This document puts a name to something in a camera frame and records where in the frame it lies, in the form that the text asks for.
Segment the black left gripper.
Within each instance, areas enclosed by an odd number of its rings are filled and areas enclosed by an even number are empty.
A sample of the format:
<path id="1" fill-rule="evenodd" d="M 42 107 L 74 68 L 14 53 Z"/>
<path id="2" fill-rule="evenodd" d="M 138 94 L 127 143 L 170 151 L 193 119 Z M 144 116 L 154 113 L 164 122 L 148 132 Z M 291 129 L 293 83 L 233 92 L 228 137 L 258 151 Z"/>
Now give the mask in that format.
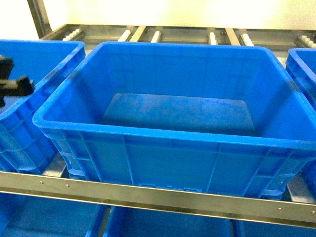
<path id="1" fill-rule="evenodd" d="M 5 96 L 24 97 L 33 94 L 34 84 L 27 76 L 18 80 L 8 80 L 14 67 L 13 59 L 0 56 L 0 105 L 5 106 Z"/>

